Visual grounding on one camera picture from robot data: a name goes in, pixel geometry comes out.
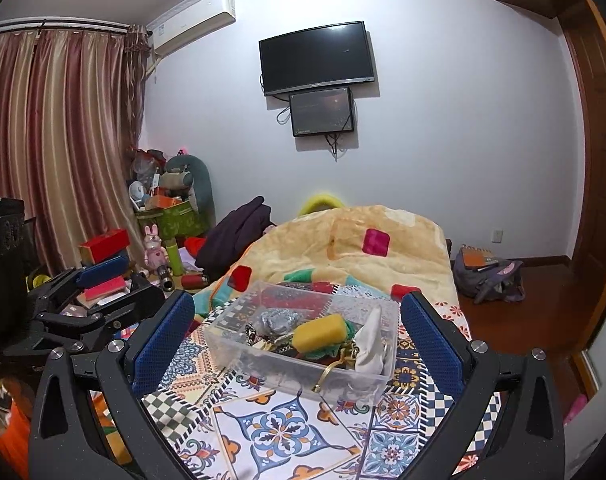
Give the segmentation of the yellow sponge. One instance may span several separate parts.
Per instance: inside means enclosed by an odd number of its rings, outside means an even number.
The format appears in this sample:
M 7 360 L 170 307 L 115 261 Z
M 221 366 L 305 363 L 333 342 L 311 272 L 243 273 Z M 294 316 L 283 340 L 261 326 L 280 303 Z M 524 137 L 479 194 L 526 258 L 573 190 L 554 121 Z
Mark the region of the yellow sponge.
M 292 333 L 292 347 L 299 353 L 309 353 L 329 344 L 339 344 L 346 338 L 343 317 L 331 314 L 305 322 Z

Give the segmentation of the red velvet pouch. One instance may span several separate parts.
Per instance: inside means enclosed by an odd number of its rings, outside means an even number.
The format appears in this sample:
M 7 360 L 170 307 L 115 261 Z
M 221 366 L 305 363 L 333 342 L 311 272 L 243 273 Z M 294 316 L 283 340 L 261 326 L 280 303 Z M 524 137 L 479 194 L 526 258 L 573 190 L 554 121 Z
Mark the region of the red velvet pouch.
M 353 341 L 350 341 L 344 346 L 339 353 L 338 359 L 328 364 L 317 379 L 317 382 L 313 385 L 312 392 L 320 393 L 321 387 L 324 385 L 325 380 L 328 378 L 330 373 L 337 367 L 343 367 L 346 370 L 353 370 L 358 356 L 359 349 Z

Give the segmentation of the green knitted cloth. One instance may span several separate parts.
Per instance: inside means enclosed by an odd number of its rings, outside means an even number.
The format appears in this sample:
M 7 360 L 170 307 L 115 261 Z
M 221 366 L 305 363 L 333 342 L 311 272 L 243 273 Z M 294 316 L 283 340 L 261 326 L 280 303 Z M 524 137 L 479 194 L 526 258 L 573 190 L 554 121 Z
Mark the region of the green knitted cloth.
M 320 348 L 318 350 L 304 353 L 303 358 L 310 361 L 320 361 L 324 358 L 336 358 L 339 356 L 340 350 L 350 341 L 352 341 L 354 335 L 356 334 L 356 328 L 353 323 L 345 320 L 344 325 L 346 329 L 346 338 L 342 342 L 339 342 L 339 344 L 329 344 L 329 346 Z

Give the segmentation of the red box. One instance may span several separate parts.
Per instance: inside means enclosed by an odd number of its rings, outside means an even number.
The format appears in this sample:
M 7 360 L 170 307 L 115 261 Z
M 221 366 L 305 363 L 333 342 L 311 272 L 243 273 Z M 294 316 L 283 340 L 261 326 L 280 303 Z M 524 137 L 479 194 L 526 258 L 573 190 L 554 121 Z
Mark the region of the red box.
M 129 235 L 125 229 L 113 229 L 97 235 L 78 246 L 80 261 L 86 266 L 114 257 L 129 246 Z

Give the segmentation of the green storage box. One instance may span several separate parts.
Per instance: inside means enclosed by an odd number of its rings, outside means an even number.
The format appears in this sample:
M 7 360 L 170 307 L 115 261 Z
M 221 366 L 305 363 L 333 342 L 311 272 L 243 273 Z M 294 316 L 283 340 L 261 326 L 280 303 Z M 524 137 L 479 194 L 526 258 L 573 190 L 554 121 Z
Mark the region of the green storage box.
M 162 240 L 200 236 L 210 229 L 207 216 L 196 212 L 189 202 L 182 202 L 169 208 L 136 211 L 135 217 L 141 231 L 144 231 L 145 226 L 155 224 Z

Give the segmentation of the grey backpack on floor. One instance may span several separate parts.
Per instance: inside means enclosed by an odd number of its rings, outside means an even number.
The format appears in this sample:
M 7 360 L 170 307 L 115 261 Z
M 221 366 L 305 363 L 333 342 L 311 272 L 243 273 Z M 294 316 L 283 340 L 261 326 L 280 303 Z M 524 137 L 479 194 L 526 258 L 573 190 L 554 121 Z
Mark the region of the grey backpack on floor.
M 454 282 L 474 304 L 520 302 L 526 298 L 521 280 L 523 265 L 521 260 L 498 258 L 489 250 L 464 245 L 454 260 Z

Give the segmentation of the striped red beige curtain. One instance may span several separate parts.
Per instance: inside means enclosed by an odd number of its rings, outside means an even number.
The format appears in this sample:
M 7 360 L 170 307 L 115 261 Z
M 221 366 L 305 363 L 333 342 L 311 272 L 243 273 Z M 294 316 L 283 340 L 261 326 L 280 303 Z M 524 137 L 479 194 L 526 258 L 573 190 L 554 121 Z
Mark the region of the striped red beige curtain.
M 45 27 L 0 34 L 0 197 L 37 220 L 39 255 L 59 272 L 79 246 L 124 229 L 142 241 L 126 182 L 142 126 L 149 36 Z

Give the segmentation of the grey green plush toy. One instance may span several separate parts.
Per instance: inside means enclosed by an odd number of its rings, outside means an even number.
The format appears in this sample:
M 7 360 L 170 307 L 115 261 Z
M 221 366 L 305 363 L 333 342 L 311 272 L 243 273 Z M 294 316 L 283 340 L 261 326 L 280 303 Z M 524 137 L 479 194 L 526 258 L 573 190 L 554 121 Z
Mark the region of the grey green plush toy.
M 186 196 L 192 209 L 211 226 L 215 220 L 212 183 L 204 162 L 193 155 L 171 157 L 161 174 L 159 185 L 169 192 Z

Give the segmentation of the patterned patchwork bedsheet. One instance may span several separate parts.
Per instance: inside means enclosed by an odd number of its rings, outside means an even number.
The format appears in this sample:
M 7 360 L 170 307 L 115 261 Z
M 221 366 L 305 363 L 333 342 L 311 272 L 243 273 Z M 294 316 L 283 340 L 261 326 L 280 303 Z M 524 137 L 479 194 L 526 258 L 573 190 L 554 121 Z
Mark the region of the patterned patchwork bedsheet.
M 249 329 L 271 309 L 336 313 L 353 330 L 379 311 L 381 373 L 249 348 Z M 422 363 L 399 304 L 349 280 L 251 285 L 181 343 L 142 403 L 198 479 L 394 479 L 453 400 Z

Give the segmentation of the white cloth pouch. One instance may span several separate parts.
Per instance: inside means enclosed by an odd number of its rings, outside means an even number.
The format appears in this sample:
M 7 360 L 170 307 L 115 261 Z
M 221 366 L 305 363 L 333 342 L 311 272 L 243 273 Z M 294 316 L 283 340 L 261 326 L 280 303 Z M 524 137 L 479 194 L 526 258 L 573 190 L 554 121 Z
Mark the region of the white cloth pouch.
M 358 348 L 355 370 L 358 373 L 380 375 L 383 370 L 384 345 L 381 337 L 381 307 L 374 307 L 369 312 L 363 326 L 354 336 L 354 344 Z

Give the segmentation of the dark purple garment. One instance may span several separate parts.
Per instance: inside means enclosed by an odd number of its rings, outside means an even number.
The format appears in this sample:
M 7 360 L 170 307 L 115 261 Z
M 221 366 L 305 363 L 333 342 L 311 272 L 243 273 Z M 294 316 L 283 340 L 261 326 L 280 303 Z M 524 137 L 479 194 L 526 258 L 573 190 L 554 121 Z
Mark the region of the dark purple garment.
M 272 224 L 271 207 L 263 196 L 254 197 L 227 214 L 207 234 L 197 253 L 196 266 L 210 282 L 218 280 Z

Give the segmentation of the clear plastic storage box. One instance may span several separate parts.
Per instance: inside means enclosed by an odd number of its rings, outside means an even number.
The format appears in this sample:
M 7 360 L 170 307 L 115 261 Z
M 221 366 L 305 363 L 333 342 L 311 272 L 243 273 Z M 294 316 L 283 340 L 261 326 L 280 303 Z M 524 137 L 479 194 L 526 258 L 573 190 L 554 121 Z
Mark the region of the clear plastic storage box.
M 399 305 L 358 286 L 257 282 L 204 335 L 217 366 L 267 388 L 373 405 L 393 376 Z

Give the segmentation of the beige fleece blanket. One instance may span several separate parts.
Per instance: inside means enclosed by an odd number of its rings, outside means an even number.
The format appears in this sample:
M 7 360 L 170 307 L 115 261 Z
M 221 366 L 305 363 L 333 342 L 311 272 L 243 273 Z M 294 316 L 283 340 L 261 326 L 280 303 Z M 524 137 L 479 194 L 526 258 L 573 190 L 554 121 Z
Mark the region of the beige fleece blanket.
M 255 282 L 359 285 L 386 297 L 416 287 L 442 318 L 467 324 L 441 227 L 403 209 L 327 209 L 276 226 L 193 296 L 195 317 Z

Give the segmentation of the white air conditioner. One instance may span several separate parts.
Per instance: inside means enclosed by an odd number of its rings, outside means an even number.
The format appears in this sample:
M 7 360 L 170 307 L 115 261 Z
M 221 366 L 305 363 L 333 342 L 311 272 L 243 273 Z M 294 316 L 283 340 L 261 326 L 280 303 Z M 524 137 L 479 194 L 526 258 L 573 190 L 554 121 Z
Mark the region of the white air conditioner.
M 164 58 L 235 21 L 235 0 L 198 1 L 152 30 L 154 53 Z

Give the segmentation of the large wall television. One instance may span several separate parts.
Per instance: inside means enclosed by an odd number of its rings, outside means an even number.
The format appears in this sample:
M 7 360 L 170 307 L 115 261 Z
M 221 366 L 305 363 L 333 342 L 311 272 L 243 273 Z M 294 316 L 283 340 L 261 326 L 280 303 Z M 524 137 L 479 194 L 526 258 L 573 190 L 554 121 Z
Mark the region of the large wall television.
M 261 40 L 259 50 L 267 96 L 375 80 L 362 21 L 287 32 Z

